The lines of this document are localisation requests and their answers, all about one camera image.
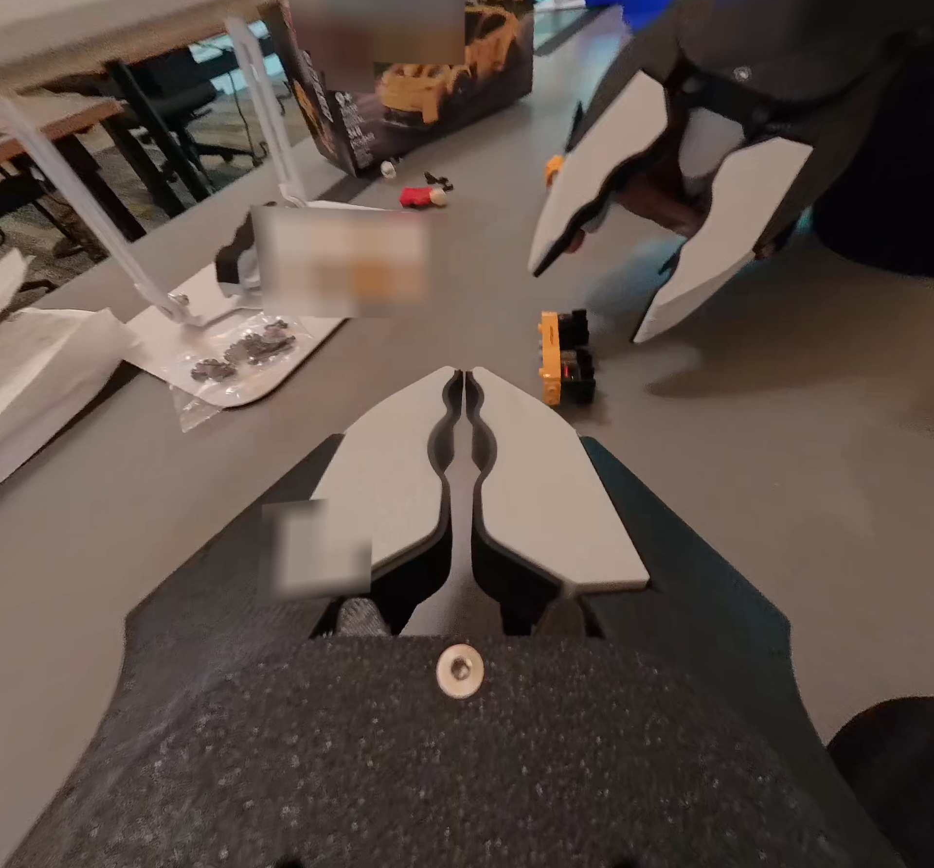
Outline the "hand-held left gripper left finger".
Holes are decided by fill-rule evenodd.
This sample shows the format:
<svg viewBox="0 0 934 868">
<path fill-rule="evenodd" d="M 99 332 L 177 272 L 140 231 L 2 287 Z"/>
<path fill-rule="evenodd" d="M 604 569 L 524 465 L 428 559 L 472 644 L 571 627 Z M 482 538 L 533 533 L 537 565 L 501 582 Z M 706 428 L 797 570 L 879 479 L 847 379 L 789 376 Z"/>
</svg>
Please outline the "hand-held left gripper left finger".
<svg viewBox="0 0 934 868">
<path fill-rule="evenodd" d="M 360 547 L 374 582 L 445 533 L 462 392 L 463 372 L 445 366 L 371 407 L 344 432 L 312 493 L 325 542 Z"/>
</svg>

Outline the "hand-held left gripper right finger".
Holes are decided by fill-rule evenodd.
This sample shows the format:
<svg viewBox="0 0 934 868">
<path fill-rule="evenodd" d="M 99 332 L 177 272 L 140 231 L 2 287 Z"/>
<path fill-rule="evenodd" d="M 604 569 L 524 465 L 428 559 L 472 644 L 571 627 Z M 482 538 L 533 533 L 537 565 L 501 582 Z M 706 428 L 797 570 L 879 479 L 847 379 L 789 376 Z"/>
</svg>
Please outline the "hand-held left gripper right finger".
<svg viewBox="0 0 934 868">
<path fill-rule="evenodd" d="M 582 438 L 494 372 L 465 375 L 473 576 L 490 597 L 642 591 L 648 570 Z"/>
</svg>

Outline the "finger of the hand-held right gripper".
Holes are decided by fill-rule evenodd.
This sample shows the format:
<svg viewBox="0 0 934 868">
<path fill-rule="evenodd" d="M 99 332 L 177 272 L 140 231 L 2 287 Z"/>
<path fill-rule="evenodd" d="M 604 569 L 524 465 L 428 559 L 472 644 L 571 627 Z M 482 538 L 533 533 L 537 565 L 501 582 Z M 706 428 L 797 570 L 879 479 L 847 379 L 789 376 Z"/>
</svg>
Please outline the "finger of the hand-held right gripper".
<svg viewBox="0 0 934 868">
<path fill-rule="evenodd" d="M 681 245 L 632 343 L 646 343 L 681 323 L 753 260 L 755 246 L 811 151 L 803 142 L 770 138 L 724 160 L 706 219 Z"/>
<path fill-rule="evenodd" d="M 597 218 L 619 179 L 642 167 L 668 127 L 663 86 L 637 72 L 564 156 L 531 240 L 528 271 L 539 277 Z"/>
</svg>

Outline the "small orange black lego assembly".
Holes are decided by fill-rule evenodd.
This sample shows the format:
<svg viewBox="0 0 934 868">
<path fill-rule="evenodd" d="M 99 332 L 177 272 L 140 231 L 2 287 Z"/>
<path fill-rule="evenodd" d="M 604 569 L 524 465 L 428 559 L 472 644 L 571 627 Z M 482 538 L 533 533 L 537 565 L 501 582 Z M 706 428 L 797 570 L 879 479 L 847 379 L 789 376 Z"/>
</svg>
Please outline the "small orange black lego assembly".
<svg viewBox="0 0 934 868">
<path fill-rule="evenodd" d="M 597 384 L 587 311 L 543 312 L 538 332 L 543 402 L 549 407 L 590 406 Z"/>
</svg>

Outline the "person's right forearm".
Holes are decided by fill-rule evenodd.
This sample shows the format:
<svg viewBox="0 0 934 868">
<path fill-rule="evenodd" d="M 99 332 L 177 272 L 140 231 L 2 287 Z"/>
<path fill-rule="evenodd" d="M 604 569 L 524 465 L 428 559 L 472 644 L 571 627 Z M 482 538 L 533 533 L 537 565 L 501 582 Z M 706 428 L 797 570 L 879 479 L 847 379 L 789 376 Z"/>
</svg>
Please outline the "person's right forearm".
<svg viewBox="0 0 934 868">
<path fill-rule="evenodd" d="M 917 50 L 893 81 L 854 160 L 813 207 L 811 228 L 845 259 L 932 279 L 931 44 Z"/>
</svg>

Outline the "black lego set box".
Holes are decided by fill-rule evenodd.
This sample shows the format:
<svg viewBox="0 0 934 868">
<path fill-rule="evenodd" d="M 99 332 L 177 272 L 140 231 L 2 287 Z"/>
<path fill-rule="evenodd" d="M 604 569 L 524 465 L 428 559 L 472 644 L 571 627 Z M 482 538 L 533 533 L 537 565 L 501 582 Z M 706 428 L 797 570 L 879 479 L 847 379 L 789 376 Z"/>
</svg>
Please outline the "black lego set box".
<svg viewBox="0 0 934 868">
<path fill-rule="evenodd" d="M 322 157 L 352 176 L 405 157 L 532 90 L 534 0 L 467 0 L 461 64 L 379 64 L 368 92 L 330 89 L 295 38 L 286 3 L 264 24 Z"/>
</svg>

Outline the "person's right hand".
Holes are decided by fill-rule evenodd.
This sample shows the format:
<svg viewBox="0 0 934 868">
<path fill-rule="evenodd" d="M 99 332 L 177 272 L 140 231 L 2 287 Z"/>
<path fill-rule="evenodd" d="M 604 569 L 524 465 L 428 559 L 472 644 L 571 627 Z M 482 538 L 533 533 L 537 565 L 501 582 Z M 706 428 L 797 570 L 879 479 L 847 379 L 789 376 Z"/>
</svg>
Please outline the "person's right hand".
<svg viewBox="0 0 934 868">
<path fill-rule="evenodd" d="M 613 197 L 628 212 L 689 239 L 700 229 L 705 213 L 697 198 L 686 193 L 679 166 L 685 126 L 682 119 L 666 130 L 651 150 L 648 165 L 618 185 Z"/>
</svg>

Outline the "plastic bag of black parts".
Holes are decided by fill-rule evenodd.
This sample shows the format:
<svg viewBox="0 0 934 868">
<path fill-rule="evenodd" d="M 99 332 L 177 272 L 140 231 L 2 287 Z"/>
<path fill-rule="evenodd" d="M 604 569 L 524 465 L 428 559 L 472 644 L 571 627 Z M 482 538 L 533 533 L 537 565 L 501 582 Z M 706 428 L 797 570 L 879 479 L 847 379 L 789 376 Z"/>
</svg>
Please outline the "plastic bag of black parts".
<svg viewBox="0 0 934 868">
<path fill-rule="evenodd" d="M 277 318 L 263 322 L 260 328 L 244 331 L 221 356 L 194 362 L 190 370 L 193 391 L 170 388 L 181 432 L 187 434 L 227 411 L 227 407 L 218 403 L 219 398 L 238 400 L 256 377 L 296 348 L 295 333 L 283 319 Z"/>
</svg>

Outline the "white printed paper sheets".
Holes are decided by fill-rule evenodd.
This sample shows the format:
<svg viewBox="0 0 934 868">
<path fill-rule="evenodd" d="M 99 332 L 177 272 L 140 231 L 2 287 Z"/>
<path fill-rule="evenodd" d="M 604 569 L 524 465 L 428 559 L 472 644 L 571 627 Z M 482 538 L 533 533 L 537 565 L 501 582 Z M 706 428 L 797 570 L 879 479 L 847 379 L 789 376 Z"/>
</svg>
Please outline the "white printed paper sheets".
<svg viewBox="0 0 934 868">
<path fill-rule="evenodd" d="M 138 344 L 110 310 L 27 307 L 1 324 L 1 479 L 9 478 L 104 389 Z"/>
</svg>

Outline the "black office chair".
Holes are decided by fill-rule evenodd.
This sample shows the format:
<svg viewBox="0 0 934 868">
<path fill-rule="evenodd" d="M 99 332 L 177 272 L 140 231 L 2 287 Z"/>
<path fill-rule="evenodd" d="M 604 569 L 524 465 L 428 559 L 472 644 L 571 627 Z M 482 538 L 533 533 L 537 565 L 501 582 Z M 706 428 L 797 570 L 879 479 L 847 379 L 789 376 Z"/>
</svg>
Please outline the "black office chair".
<svg viewBox="0 0 934 868">
<path fill-rule="evenodd" d="M 188 162 L 202 174 L 206 174 L 204 155 L 220 157 L 226 164 L 242 156 L 250 158 L 254 167 L 260 165 L 252 147 L 239 149 L 194 139 L 190 127 L 209 112 L 217 91 L 189 46 L 137 63 L 134 76 L 169 132 L 176 137 Z"/>
</svg>

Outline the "orange edged office desk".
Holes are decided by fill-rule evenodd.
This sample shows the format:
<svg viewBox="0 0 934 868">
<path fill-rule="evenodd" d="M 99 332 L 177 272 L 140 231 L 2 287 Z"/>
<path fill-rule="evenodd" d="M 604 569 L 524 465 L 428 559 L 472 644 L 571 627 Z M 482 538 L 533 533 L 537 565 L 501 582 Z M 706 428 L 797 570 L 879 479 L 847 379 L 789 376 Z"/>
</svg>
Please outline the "orange edged office desk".
<svg viewBox="0 0 934 868">
<path fill-rule="evenodd" d="M 20 127 L 12 127 L 6 116 L 2 116 L 2 166 L 15 166 L 21 171 L 30 167 L 65 202 L 70 202 L 71 195 L 77 193 L 79 205 L 74 207 L 77 215 L 87 219 L 87 205 L 90 203 L 92 211 L 106 216 L 130 243 L 145 235 L 135 216 L 101 177 L 98 163 L 79 138 L 82 133 L 121 115 L 123 102 L 106 96 L 64 93 L 20 95 L 10 100 L 2 99 L 2 104 L 14 104 L 19 118 L 46 137 L 57 151 L 58 161 L 66 164 L 75 180 L 67 182 L 64 190 L 60 189 L 60 174 L 49 174 L 48 162 L 36 155 L 31 143 L 20 141 Z"/>
</svg>

